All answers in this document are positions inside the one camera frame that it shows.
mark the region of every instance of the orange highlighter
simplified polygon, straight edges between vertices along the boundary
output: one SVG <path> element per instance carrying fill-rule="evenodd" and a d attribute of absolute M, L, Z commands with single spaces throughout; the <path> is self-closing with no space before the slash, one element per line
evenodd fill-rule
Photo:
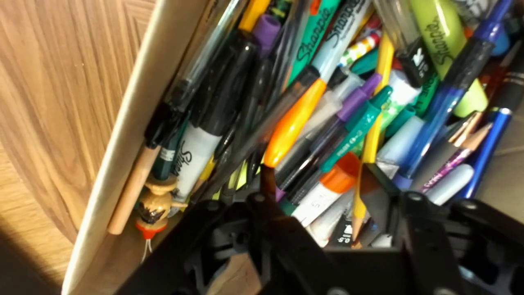
<path fill-rule="evenodd" d="M 327 88 L 327 82 L 340 62 L 340 55 L 357 32 L 358 23 L 370 9 L 370 1 L 363 5 L 352 5 L 345 1 L 335 19 L 330 32 L 312 59 L 312 65 L 319 70 L 319 78 L 307 88 L 307 91 L 281 116 L 263 154 L 263 165 L 275 168 L 285 154 L 293 147 L 303 126 L 314 111 L 317 101 Z"/>

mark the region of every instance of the pencil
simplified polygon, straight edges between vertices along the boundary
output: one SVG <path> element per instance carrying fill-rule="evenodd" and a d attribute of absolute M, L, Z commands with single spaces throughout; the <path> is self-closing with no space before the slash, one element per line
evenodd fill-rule
<path fill-rule="evenodd" d="M 393 49 L 391 39 L 388 37 L 388 34 L 383 34 L 380 46 L 378 46 L 378 65 L 376 65 L 376 72 L 381 75 L 381 80 L 376 85 L 375 93 L 380 91 L 389 82 L 393 52 L 394 52 L 394 49 Z M 381 116 L 376 118 L 376 121 L 373 123 L 371 129 L 368 131 L 368 134 L 365 137 L 362 160 L 360 160 L 362 164 L 373 164 L 376 159 L 376 149 L 378 149 L 378 142 L 380 142 L 380 124 L 381 124 Z M 357 190 L 355 190 L 355 196 L 353 196 L 353 206 L 352 206 L 353 208 L 353 214 L 352 214 L 352 241 L 353 241 L 353 244 L 358 237 L 358 232 L 362 229 L 362 223 L 366 214 L 366 208 L 365 208 L 362 196 L 360 196 L 360 182 L 362 182 L 362 177 L 358 177 Z"/>

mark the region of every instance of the marker cap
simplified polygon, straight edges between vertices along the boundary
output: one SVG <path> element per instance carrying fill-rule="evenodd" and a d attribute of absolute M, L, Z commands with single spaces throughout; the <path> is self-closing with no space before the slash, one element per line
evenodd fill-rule
<path fill-rule="evenodd" d="M 265 57 L 271 52 L 275 41 L 278 39 L 281 24 L 273 14 L 262 14 L 252 29 L 252 36 L 260 44 L 260 55 Z"/>
<path fill-rule="evenodd" d="M 345 154 L 325 175 L 321 183 L 335 193 L 345 193 L 357 182 L 360 160 L 355 154 Z"/>
<path fill-rule="evenodd" d="M 342 121 L 347 121 L 348 116 L 355 113 L 355 109 L 373 95 L 375 86 L 380 83 L 381 75 L 373 73 L 362 86 L 353 90 L 343 101 L 337 116 Z"/>

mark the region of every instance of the sharpie marker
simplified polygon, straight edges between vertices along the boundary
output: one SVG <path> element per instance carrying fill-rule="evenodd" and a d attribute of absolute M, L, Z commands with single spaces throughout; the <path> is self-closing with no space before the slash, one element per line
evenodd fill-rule
<path fill-rule="evenodd" d="M 303 32 L 298 52 L 293 60 L 291 73 L 289 73 L 289 82 L 296 78 L 296 75 L 311 62 L 317 46 L 322 41 L 322 36 L 327 29 L 327 24 L 330 23 L 330 18 L 337 11 L 340 0 L 322 0 L 319 1 L 311 1 L 309 8 L 309 18 L 306 29 Z"/>
<path fill-rule="evenodd" d="M 330 118 L 314 137 L 306 137 L 304 142 L 293 152 L 293 157 L 286 159 L 275 175 L 278 186 L 276 200 L 285 193 L 298 188 L 299 180 L 309 177 L 314 164 L 330 154 L 347 134 L 345 123 L 355 114 L 358 108 L 371 96 L 373 88 L 380 82 L 380 75 L 371 75 L 362 86 L 348 95 L 337 116 Z"/>
<path fill-rule="evenodd" d="M 452 172 L 456 165 L 460 165 L 461 162 L 465 162 L 468 159 L 470 154 L 473 154 L 476 150 L 476 147 L 481 144 L 481 141 L 486 137 L 486 134 L 491 129 L 491 123 L 484 124 L 483 127 L 479 127 L 474 134 L 471 134 L 461 145 L 460 149 L 445 162 L 445 165 L 442 165 L 437 173 L 429 178 L 424 185 L 422 185 L 422 191 L 430 190 L 430 186 L 434 186 L 437 182 L 440 182 L 440 178 L 443 178 L 448 172 Z"/>
<path fill-rule="evenodd" d="M 240 96 L 237 93 L 239 80 L 247 75 L 257 54 L 257 44 L 252 37 L 239 32 L 211 65 L 206 80 L 196 91 L 196 106 L 181 139 L 176 201 L 186 201 L 221 136 L 232 126 L 234 109 Z"/>
<path fill-rule="evenodd" d="M 473 154 L 471 160 L 468 160 L 473 165 L 474 173 L 468 185 L 456 193 L 456 196 L 460 198 L 474 196 L 481 177 L 489 164 L 489 159 L 499 139 L 502 137 L 511 121 L 512 113 L 519 109 L 524 100 L 524 46 L 520 46 L 519 52 L 515 54 L 515 59 L 511 62 L 504 82 L 497 88 L 494 98 L 494 108 L 488 114 L 491 116 L 489 121 L 493 123 L 493 126 L 479 149 Z"/>
<path fill-rule="evenodd" d="M 342 50 L 347 47 L 357 31 L 358 21 L 370 8 L 368 0 L 345 1 L 334 26 L 325 36 L 322 46 L 312 59 L 312 65 L 319 70 L 321 77 L 311 85 L 311 88 L 293 105 L 293 108 L 278 121 L 271 139 L 267 144 L 263 154 L 263 164 L 267 167 L 276 167 L 283 155 L 291 149 L 298 139 L 303 126 L 311 116 L 316 103 L 327 88 L 329 77 L 339 64 Z"/>
<path fill-rule="evenodd" d="M 499 0 L 494 5 L 489 16 L 478 26 L 474 36 L 460 50 L 458 57 L 445 73 L 445 78 L 442 80 L 434 98 L 438 103 L 429 109 L 425 124 L 409 150 L 409 159 L 394 175 L 394 183 L 399 188 L 411 186 L 412 175 L 417 172 L 422 157 L 432 145 L 450 111 L 489 59 L 493 39 L 509 5 L 511 0 Z"/>

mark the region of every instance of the pen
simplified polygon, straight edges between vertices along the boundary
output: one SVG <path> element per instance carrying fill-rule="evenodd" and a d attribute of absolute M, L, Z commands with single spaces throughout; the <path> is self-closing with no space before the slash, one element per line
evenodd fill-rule
<path fill-rule="evenodd" d="M 427 191 L 430 186 L 434 186 L 440 178 L 443 178 L 448 172 L 452 172 L 456 165 L 465 162 L 470 154 L 473 154 L 481 141 L 486 137 L 486 134 L 491 129 L 491 123 L 484 124 L 479 127 L 474 134 L 471 134 L 461 145 L 460 149 L 437 170 L 437 173 L 429 178 L 422 185 L 422 191 Z"/>
<path fill-rule="evenodd" d="M 242 145 L 221 165 L 211 178 L 203 183 L 194 193 L 191 201 L 209 200 L 216 190 L 229 178 L 229 175 L 242 164 L 242 160 L 253 152 L 253 149 L 263 141 L 273 129 L 276 121 L 291 108 L 291 105 L 311 86 L 319 77 L 314 67 L 306 67 L 280 95 L 276 103 L 267 111 L 263 119 L 249 134 Z"/>
<path fill-rule="evenodd" d="M 311 85 L 311 88 L 291 106 L 291 109 L 278 121 L 267 144 L 263 165 L 276 167 L 276 164 L 298 139 L 316 103 L 325 91 L 329 77 L 335 70 L 342 50 L 355 34 L 355 24 L 363 18 L 368 6 L 368 0 L 345 1 L 340 6 L 329 34 L 324 37 L 322 46 L 311 62 L 321 75 Z"/>
<path fill-rule="evenodd" d="M 466 183 L 463 190 L 456 193 L 460 198 L 471 198 L 476 193 L 476 188 L 479 185 L 479 180 L 486 170 L 486 165 L 489 164 L 489 159 L 504 134 L 512 113 L 520 106 L 524 96 L 524 46 L 520 46 L 519 52 L 515 54 L 515 59 L 511 62 L 506 77 L 502 80 L 502 85 L 494 93 L 494 108 L 488 116 L 493 123 L 488 136 L 484 137 L 479 149 L 473 154 L 473 157 L 468 160 L 473 168 L 473 178 Z"/>
<path fill-rule="evenodd" d="M 160 144 L 176 132 L 180 119 L 191 101 L 193 90 L 203 77 L 206 62 L 209 60 L 212 50 L 219 46 L 222 36 L 229 32 L 232 23 L 235 23 L 239 18 L 244 3 L 245 1 L 242 0 L 221 0 L 209 1 L 204 8 L 204 13 L 198 21 L 193 39 L 188 46 L 188 52 L 191 54 L 183 57 L 175 78 L 163 95 L 163 100 L 147 123 L 144 131 L 144 145 L 132 165 L 108 224 L 109 234 L 121 234 L 124 229 L 150 167 L 160 152 Z"/>
<path fill-rule="evenodd" d="M 321 172 L 327 172 L 334 167 L 334 164 L 343 157 L 343 154 L 353 150 L 365 137 L 365 134 L 370 131 L 371 124 L 376 121 L 376 118 L 380 116 L 380 109 L 384 103 L 388 103 L 389 96 L 391 96 L 391 86 L 383 86 L 370 101 L 365 101 L 360 108 L 358 108 L 358 114 L 352 116 L 352 119 L 348 119 L 345 123 L 347 127 L 350 127 L 350 131 L 347 132 L 347 136 L 343 137 L 343 141 L 334 147 L 334 152 L 322 160 L 321 164 Z"/>
<path fill-rule="evenodd" d="M 412 175 L 412 190 L 420 190 L 438 168 L 456 152 L 481 119 L 479 111 L 473 111 L 448 137 L 437 141 L 422 159 L 417 172 Z"/>
<path fill-rule="evenodd" d="M 314 113 L 301 129 L 299 137 L 317 131 L 330 116 L 334 116 L 342 108 L 343 101 L 362 83 L 363 80 L 358 75 L 348 73 L 342 83 L 335 85 L 332 90 L 327 90 L 317 103 Z"/>
<path fill-rule="evenodd" d="M 376 65 L 376 72 L 380 72 L 384 78 L 380 80 L 380 83 L 375 88 L 375 93 L 388 90 L 386 83 L 391 82 L 391 77 L 393 77 L 393 83 L 399 88 L 396 88 L 396 93 L 394 93 L 393 83 L 389 85 L 389 93 L 388 93 L 389 100 L 388 100 L 388 103 L 384 103 L 380 108 L 378 118 L 365 137 L 362 164 L 363 162 L 371 164 L 376 160 L 376 149 L 378 149 L 380 131 L 383 127 L 383 123 L 386 119 L 393 118 L 394 114 L 398 114 L 398 108 L 401 108 L 399 105 L 404 105 L 401 101 L 407 101 L 414 96 L 409 93 L 412 88 L 409 85 L 402 83 L 399 75 L 391 73 L 393 54 L 394 54 L 393 42 L 391 42 L 389 36 L 386 36 L 378 47 L 378 65 Z M 366 208 L 365 208 L 362 196 L 360 196 L 360 190 L 362 190 L 360 183 L 362 183 L 362 177 L 357 180 L 357 190 L 355 190 L 353 206 L 352 206 L 353 211 L 352 211 L 352 236 L 350 237 L 353 242 L 358 237 L 358 232 L 362 229 L 362 223 L 366 214 Z"/>
<path fill-rule="evenodd" d="M 327 123 L 316 132 L 312 137 L 306 137 L 304 142 L 293 152 L 289 159 L 285 160 L 281 167 L 278 167 L 275 175 L 276 183 L 276 200 L 281 198 L 283 193 L 296 190 L 301 182 L 311 170 L 314 170 L 314 164 L 317 157 L 325 157 L 330 154 L 332 147 L 337 145 L 343 136 L 347 134 L 345 123 L 355 116 L 355 111 L 362 106 L 370 96 L 376 83 L 380 82 L 380 75 L 371 75 L 362 86 L 348 95 L 343 101 L 339 113 L 327 119 Z"/>
<path fill-rule="evenodd" d="M 409 83 L 424 85 L 430 67 L 407 0 L 373 0 L 373 3 Z"/>
<path fill-rule="evenodd" d="M 450 70 L 453 60 L 466 44 L 463 27 L 450 0 L 409 0 L 414 19 L 422 34 L 424 44 L 430 55 L 432 65 L 440 78 Z M 476 77 L 455 106 L 453 113 L 465 118 L 473 109 L 483 111 L 488 105 L 486 93 L 483 91 Z"/>
<path fill-rule="evenodd" d="M 474 36 L 460 50 L 458 57 L 445 73 L 445 78 L 442 80 L 434 98 L 438 103 L 435 103 L 435 106 L 429 109 L 425 124 L 414 141 L 407 160 L 394 175 L 394 183 L 399 188 L 411 186 L 411 178 L 416 173 L 427 149 L 432 145 L 435 136 L 438 134 L 438 129 L 443 126 L 452 108 L 463 96 L 466 88 L 486 64 L 489 50 L 493 47 L 493 37 L 509 5 L 511 0 L 499 0 L 493 6 L 489 16 L 478 26 Z"/>
<path fill-rule="evenodd" d="M 186 201 L 217 142 L 232 126 L 240 96 L 239 88 L 244 82 L 242 77 L 245 77 L 257 54 L 257 44 L 252 36 L 239 31 L 216 57 L 194 93 L 194 108 L 181 139 L 176 201 Z"/>

